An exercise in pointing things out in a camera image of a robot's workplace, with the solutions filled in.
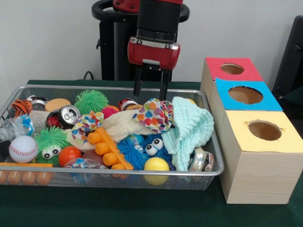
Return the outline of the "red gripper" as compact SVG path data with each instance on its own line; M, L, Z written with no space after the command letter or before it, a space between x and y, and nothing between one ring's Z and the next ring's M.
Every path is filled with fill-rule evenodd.
M135 70L134 96L139 96L142 89L141 73L142 65L156 65L162 72L162 86L160 87L159 100L166 100L166 94L170 79L170 70L177 64L180 44L159 43L139 39L132 36L128 42L128 60L137 65Z

